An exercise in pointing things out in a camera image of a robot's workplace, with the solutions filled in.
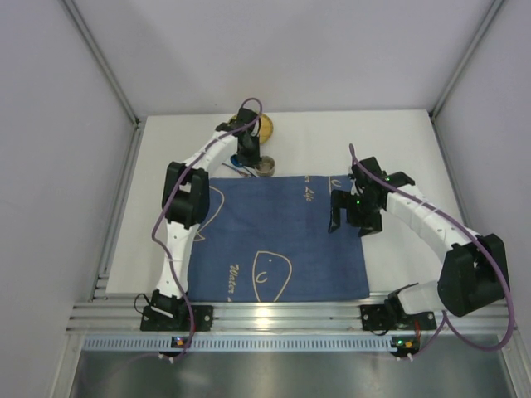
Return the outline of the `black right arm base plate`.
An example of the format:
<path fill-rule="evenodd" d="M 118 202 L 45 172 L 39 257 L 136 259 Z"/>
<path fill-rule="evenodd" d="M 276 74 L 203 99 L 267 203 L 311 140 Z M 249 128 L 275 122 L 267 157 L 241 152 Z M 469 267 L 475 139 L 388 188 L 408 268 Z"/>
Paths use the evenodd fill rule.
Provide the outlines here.
<path fill-rule="evenodd" d="M 389 298 L 383 303 L 360 305 L 359 310 L 363 331 L 377 335 L 393 331 L 434 331 L 437 328 L 433 312 L 408 315 L 396 300 Z"/>

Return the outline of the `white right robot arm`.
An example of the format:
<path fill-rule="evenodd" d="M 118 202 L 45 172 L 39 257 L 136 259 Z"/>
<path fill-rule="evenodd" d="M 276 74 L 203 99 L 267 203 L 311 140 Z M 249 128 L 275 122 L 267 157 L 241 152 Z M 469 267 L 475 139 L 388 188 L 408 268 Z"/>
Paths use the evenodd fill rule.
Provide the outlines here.
<path fill-rule="evenodd" d="M 436 280 L 392 291 L 385 301 L 395 319 L 447 311 L 464 317 L 505 296 L 509 287 L 504 242 L 495 234 L 480 235 L 432 204 L 404 172 L 388 174 L 376 158 L 351 167 L 349 191 L 330 193 L 329 232 L 342 221 L 359 236 L 382 231 L 382 213 L 406 224 L 436 254 L 441 272 Z"/>

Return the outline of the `speckled ceramic cup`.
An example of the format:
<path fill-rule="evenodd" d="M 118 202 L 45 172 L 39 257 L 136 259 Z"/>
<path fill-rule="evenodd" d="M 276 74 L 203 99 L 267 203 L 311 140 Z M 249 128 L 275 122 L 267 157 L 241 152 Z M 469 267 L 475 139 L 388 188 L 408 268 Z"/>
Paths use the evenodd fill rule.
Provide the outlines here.
<path fill-rule="evenodd" d="M 254 167 L 258 177 L 272 177 L 275 174 L 275 159 L 270 156 L 262 156 Z"/>

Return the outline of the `blue cloth placemat with fish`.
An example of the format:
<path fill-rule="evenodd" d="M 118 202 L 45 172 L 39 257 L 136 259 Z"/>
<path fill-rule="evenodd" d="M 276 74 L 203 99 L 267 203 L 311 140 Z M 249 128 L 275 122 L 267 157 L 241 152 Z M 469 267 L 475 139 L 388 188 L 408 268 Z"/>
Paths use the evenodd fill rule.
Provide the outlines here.
<path fill-rule="evenodd" d="M 346 176 L 213 178 L 210 211 L 192 245 L 194 302 L 335 302 L 370 289 L 352 226 L 330 233 L 332 189 Z"/>

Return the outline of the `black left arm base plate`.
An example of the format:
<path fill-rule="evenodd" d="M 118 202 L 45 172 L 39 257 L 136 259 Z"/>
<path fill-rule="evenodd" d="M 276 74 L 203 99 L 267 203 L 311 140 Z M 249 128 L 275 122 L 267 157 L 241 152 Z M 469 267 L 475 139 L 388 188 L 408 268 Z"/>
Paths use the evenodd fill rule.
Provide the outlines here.
<path fill-rule="evenodd" d="M 143 332 L 208 332 L 213 322 L 213 306 L 192 304 L 183 298 L 162 295 L 158 289 L 142 310 L 140 330 Z"/>

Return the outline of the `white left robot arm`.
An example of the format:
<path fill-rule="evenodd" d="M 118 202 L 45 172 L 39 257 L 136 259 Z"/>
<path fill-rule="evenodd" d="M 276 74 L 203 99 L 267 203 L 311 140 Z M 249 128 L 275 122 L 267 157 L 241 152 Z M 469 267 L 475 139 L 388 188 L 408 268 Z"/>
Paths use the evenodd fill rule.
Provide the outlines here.
<path fill-rule="evenodd" d="M 259 111 L 241 106 L 229 121 L 216 126 L 208 142 L 190 158 L 168 165 L 162 211 L 152 230 L 153 242 L 165 254 L 151 299 L 151 306 L 160 313 L 175 318 L 187 310 L 188 266 L 198 227 L 209 212 L 209 177 L 232 158 L 243 167 L 259 165 L 260 118 Z"/>

